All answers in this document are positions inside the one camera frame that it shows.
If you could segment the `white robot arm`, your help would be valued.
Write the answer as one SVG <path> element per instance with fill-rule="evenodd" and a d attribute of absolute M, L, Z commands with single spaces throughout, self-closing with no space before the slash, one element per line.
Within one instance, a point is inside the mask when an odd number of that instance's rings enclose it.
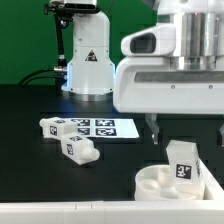
<path fill-rule="evenodd" d="M 113 97 L 119 112 L 224 114 L 224 0 L 144 0 L 157 12 L 154 26 L 124 37 L 124 59 L 109 58 L 108 20 L 74 8 L 73 56 L 64 93 L 79 100 Z"/>

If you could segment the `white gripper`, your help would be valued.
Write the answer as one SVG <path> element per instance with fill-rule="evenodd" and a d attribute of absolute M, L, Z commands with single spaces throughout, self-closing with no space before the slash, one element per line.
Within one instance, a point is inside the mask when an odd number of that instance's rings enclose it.
<path fill-rule="evenodd" d="M 212 70 L 177 71 L 166 57 L 126 57 L 116 69 L 113 104 L 119 112 L 150 113 L 146 123 L 158 144 L 156 114 L 224 114 L 224 59 Z"/>

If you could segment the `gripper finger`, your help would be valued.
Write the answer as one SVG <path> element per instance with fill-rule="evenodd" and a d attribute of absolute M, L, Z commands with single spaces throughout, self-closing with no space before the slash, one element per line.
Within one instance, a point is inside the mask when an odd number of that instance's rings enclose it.
<path fill-rule="evenodd" d="M 224 147 L 224 124 L 219 129 L 219 144 Z"/>

